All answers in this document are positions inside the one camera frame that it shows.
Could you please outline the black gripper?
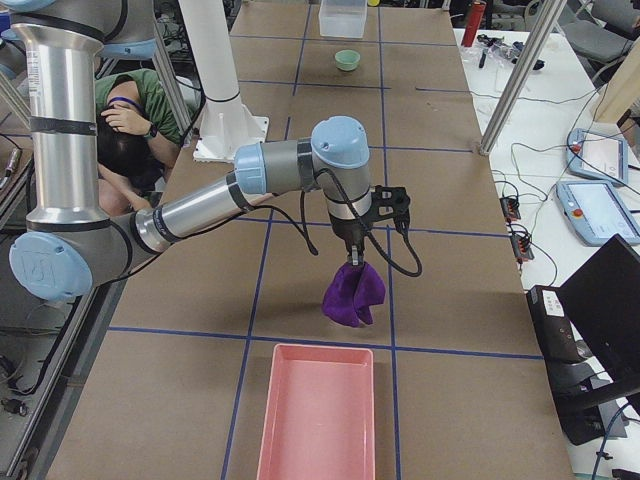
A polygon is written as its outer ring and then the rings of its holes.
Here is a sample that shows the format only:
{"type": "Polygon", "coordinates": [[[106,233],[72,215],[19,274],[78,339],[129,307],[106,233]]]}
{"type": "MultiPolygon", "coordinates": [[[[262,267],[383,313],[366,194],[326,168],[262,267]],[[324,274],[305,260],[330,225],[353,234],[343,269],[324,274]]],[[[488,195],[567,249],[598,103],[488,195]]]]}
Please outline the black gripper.
{"type": "Polygon", "coordinates": [[[359,220],[332,219],[332,230],[345,245],[348,264],[353,267],[362,265],[362,253],[365,250],[364,239],[370,232],[370,225],[359,220]]]}

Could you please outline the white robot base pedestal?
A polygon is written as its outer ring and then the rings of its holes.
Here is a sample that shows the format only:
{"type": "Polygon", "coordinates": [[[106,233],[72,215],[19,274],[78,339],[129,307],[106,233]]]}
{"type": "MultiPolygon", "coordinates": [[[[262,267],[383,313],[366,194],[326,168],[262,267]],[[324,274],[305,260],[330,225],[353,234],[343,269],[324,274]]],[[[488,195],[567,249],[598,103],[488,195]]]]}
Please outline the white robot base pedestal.
{"type": "Polygon", "coordinates": [[[231,162],[238,148],[263,142],[269,119],[244,104],[221,1],[179,2],[205,104],[194,159],[231,162]]]}

